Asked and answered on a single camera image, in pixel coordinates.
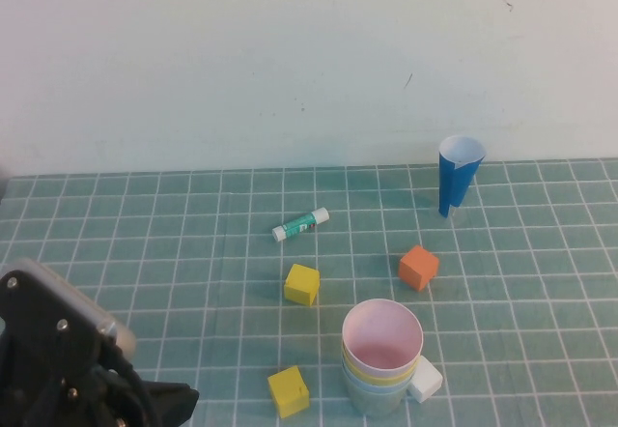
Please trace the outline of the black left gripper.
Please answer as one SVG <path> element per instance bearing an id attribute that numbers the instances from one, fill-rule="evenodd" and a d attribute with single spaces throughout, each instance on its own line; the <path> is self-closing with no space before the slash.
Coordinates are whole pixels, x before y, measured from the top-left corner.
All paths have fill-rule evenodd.
<path id="1" fill-rule="evenodd" d="M 162 426 L 181 426 L 193 415 L 199 393 L 188 384 L 144 382 Z M 54 386 L 43 400 L 48 378 L 39 372 L 1 371 L 3 426 L 149 426 L 136 389 L 119 374 L 96 368 L 71 384 Z"/>

